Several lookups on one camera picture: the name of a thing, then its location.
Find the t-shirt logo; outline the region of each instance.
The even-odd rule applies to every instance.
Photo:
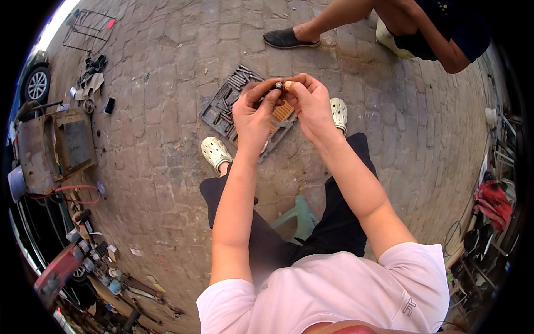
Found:
[[[410,315],[412,315],[413,308],[416,307],[416,306],[417,305],[413,302],[412,298],[410,298],[408,300],[408,303],[404,307],[404,310],[402,311],[402,313],[406,314],[406,312],[408,312],[408,314],[406,314],[406,315],[410,316]]]

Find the person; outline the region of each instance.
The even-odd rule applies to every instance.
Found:
[[[322,33],[358,22],[373,9],[379,17],[380,43],[402,58],[439,60],[451,74],[466,68],[490,45],[489,25],[475,0],[333,0],[313,20],[263,38],[275,48],[318,46]]]
[[[248,84],[234,104],[235,159],[216,138],[201,144],[220,174],[200,184],[213,228],[210,285],[197,300],[202,332],[435,332],[449,306],[441,246],[418,244],[395,214],[365,135],[345,138],[345,103],[307,74],[268,92],[277,81]],[[254,210],[257,161],[281,99],[332,173],[323,217],[302,246]],[[377,263],[362,258],[367,239]]]

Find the brick pavement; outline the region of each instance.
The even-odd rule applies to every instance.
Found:
[[[484,153],[483,110],[493,100],[485,93],[486,71],[476,62],[448,75],[438,63],[396,58],[375,42],[375,14],[324,34],[316,49],[264,45],[264,32],[306,22],[327,3],[82,0],[78,5],[117,16],[109,41],[97,45],[109,58],[97,106],[111,96],[116,110],[93,116],[94,132],[101,132],[95,135],[98,167],[72,183],[104,183],[106,200],[93,208],[93,217],[97,230],[120,250],[119,266],[148,285],[146,275],[154,276],[166,290],[164,298],[186,311],[174,320],[141,300],[165,323],[146,325],[199,332],[195,301],[209,282],[211,231],[198,186],[215,173],[198,147],[206,136],[218,135],[198,114],[238,63],[265,77],[307,72],[331,97],[343,98],[348,133],[367,135],[379,179],[419,242],[442,242],[460,219]],[[84,59],[83,52],[61,47],[65,32],[60,29],[49,47],[49,100],[65,97]],[[271,222],[293,206],[302,187],[321,216],[327,178],[297,123],[259,166],[256,209]],[[366,257],[373,258],[370,249]]]

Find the car wheel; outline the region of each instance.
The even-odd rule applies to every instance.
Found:
[[[50,89],[50,72],[46,67],[38,67],[28,76],[24,88],[26,101],[38,101],[43,104],[48,98]]]
[[[75,282],[83,282],[87,278],[89,272],[81,265],[76,271],[72,274],[71,279]]]

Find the black shorts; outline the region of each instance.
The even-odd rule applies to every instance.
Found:
[[[376,177],[365,135],[362,133],[352,135],[347,138],[347,142]],[[228,172],[223,177],[208,178],[200,184],[200,192],[208,204],[208,220],[211,228],[231,167],[232,164],[228,166]],[[326,208],[323,218],[303,246],[283,241],[254,210],[248,248],[255,285],[260,285],[274,270],[290,267],[295,261],[307,255],[346,251],[358,257],[364,256],[367,237],[333,177],[326,181],[325,190]]]

